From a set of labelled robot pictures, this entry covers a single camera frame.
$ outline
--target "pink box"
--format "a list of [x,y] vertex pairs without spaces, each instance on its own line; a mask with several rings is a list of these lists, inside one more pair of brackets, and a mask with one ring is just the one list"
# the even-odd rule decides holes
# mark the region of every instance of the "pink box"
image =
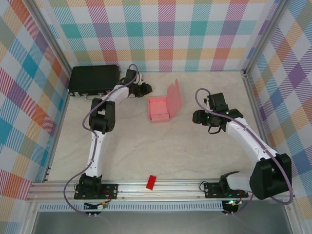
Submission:
[[152,123],[170,121],[183,106],[182,94],[177,79],[175,85],[167,89],[167,96],[150,97],[148,99],[148,113]]

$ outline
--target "red block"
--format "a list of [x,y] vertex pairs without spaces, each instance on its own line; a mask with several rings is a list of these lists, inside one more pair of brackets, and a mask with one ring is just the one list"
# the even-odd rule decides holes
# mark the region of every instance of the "red block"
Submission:
[[150,190],[153,190],[155,181],[156,181],[156,176],[150,175],[150,178],[148,179],[146,188],[150,189]]

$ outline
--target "black box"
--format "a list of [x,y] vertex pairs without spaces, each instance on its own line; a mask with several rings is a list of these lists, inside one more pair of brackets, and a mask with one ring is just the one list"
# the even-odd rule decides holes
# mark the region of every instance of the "black box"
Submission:
[[71,96],[107,94],[118,83],[120,70],[117,65],[74,67],[69,80]]

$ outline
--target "black mounting plate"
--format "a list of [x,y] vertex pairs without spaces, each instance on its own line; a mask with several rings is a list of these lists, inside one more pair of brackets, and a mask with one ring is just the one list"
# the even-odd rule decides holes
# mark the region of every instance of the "black mounting plate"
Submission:
[[76,185],[76,192],[74,195],[75,200],[88,200],[88,199],[96,199],[96,200],[108,200],[110,199],[110,195],[108,193],[104,193],[104,190],[107,190],[112,195],[111,199],[116,200],[118,194],[118,184],[102,184],[102,193],[96,198],[88,197],[88,195],[82,194],[81,189],[79,188],[79,184]]
[[229,196],[225,196],[219,183],[204,183],[205,198],[246,198],[248,192],[243,190],[233,190]]

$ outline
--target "ventilation grille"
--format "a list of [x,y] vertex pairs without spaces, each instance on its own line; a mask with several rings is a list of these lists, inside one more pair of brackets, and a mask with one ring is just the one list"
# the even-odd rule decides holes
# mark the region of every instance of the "ventilation grille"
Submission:
[[[83,210],[83,203],[74,203],[78,210]],[[104,212],[107,211],[222,211],[221,201],[191,201],[191,202],[112,202]],[[73,211],[65,202],[41,203],[40,212],[69,212]]]

